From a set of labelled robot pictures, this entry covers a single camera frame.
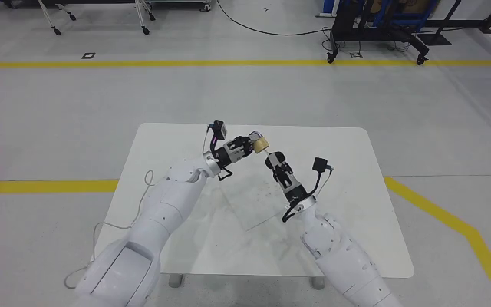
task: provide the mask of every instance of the small cylindrical object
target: small cylindrical object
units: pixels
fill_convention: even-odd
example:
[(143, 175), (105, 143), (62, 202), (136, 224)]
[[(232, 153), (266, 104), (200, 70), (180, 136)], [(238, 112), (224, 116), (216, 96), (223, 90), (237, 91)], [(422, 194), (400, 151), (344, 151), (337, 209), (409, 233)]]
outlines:
[(261, 151), (269, 147), (268, 141), (265, 139), (265, 137), (261, 137), (259, 140), (254, 142), (253, 146), (254, 151), (259, 154)]

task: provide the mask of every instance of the cart wheel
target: cart wheel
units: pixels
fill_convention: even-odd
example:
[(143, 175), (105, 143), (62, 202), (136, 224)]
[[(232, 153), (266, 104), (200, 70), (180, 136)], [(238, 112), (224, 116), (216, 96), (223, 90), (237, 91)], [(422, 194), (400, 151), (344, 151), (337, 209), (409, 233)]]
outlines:
[(424, 64), (424, 61), (425, 61), (424, 57), (419, 56), (419, 57), (417, 57), (416, 65), (421, 66)]

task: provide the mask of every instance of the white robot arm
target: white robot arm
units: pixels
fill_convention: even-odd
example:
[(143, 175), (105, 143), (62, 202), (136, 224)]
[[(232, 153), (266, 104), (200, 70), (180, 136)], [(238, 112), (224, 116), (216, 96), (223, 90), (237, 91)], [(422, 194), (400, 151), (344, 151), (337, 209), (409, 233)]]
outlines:
[(318, 181), (313, 191), (307, 193), (295, 179), (283, 153), (270, 153), (266, 165), (289, 201), (283, 222), (294, 215), (300, 216), (305, 228), (301, 240), (331, 284), (357, 307), (402, 307), (368, 254), (340, 223), (331, 215), (316, 214), (317, 200), (313, 193), (321, 173), (326, 169), (332, 171), (333, 167), (326, 160), (316, 158), (313, 169), (319, 173)]
[(211, 152), (172, 166), (156, 183), (127, 235), (107, 246), (89, 266), (75, 289), (80, 296), (75, 306), (144, 305), (159, 279), (162, 248), (191, 214), (206, 180), (222, 170), (230, 176), (228, 165), (268, 146), (259, 133), (252, 132), (215, 150), (216, 141), (225, 140), (225, 126), (215, 121), (209, 127), (214, 133)]
[[(160, 253), (170, 235), (191, 214), (208, 178), (223, 180), (232, 172), (226, 167), (263, 151), (268, 143), (257, 132), (237, 137), (215, 150), (217, 140), (225, 140), (223, 122), (215, 121), (210, 152), (196, 160), (172, 166), (147, 195), (143, 211), (127, 235), (107, 246), (89, 266), (76, 293), (77, 307), (142, 306), (150, 296), (160, 274)], [(316, 158), (319, 172), (310, 193), (299, 183), (280, 153), (270, 153), (266, 165), (272, 169), (289, 201), (283, 222), (299, 215), (305, 225), (302, 242), (331, 284), (358, 307), (401, 307), (390, 292), (367, 253), (343, 230), (333, 216), (317, 216), (313, 193), (321, 173), (332, 171), (327, 161)], [(219, 174), (226, 171), (225, 177)]]

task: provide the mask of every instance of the tabletop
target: tabletop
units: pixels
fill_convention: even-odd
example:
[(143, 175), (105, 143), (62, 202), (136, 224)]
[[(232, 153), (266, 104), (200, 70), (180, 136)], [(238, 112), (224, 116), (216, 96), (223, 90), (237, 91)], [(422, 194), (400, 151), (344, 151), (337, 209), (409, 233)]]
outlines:
[[(374, 260), (383, 277), (409, 278), (414, 274), (365, 130), (226, 126), (227, 140), (254, 130), (261, 132), (270, 143), (268, 151), (283, 152), (306, 190), (311, 190), (317, 178), (311, 169), (314, 158), (327, 159), (334, 172), (318, 196), (318, 212), (336, 216)], [(143, 180), (147, 171), (153, 170), (156, 182), (175, 162), (199, 157), (205, 133), (206, 125), (202, 124), (142, 124), (105, 221), (130, 224), (147, 187)], [(230, 178), (222, 182), (208, 179), (190, 217), (167, 241), (161, 254), (161, 272), (323, 276), (300, 240), (302, 222), (297, 218), (287, 223), (281, 220), (287, 201), (265, 166), (265, 159), (265, 153), (253, 153), (229, 167), (234, 173)], [(104, 225), (96, 254), (126, 231)]]

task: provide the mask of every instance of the yellow floor line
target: yellow floor line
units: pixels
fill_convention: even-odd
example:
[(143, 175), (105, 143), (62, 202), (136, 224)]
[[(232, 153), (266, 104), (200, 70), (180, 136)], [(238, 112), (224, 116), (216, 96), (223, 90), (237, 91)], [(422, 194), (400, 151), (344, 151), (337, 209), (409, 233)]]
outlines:
[(405, 187), (402, 183), (397, 182), (393, 178), (385, 177), (384, 179), (389, 190), (392, 190), (394, 193), (430, 214), (449, 228), (465, 236), (467, 241), (469, 241), (470, 247), (472, 247), (476, 254), (477, 259), (481, 263), (481, 266), (488, 275), (488, 278), (491, 280), (491, 251), (489, 251), (486, 242), (474, 227), (451, 213), (448, 213), (418, 193)]
[(118, 180), (0, 181), (0, 194), (113, 193)]
[[(0, 68), (115, 68), (186, 66), (327, 66), (326, 60), (0, 62)], [(414, 60), (337, 60), (335, 66), (416, 66)], [(491, 66), (491, 61), (427, 61), (426, 66)]]
[[(449, 228), (462, 234), (469, 241), (477, 259), (491, 279), (491, 252), (479, 232), (458, 217), (448, 213), (435, 203), (430, 202), (393, 178), (385, 177), (389, 190), (419, 207), (424, 212), (440, 220)], [(118, 180), (33, 180), (0, 181), (0, 194), (36, 194), (36, 193), (113, 193)]]

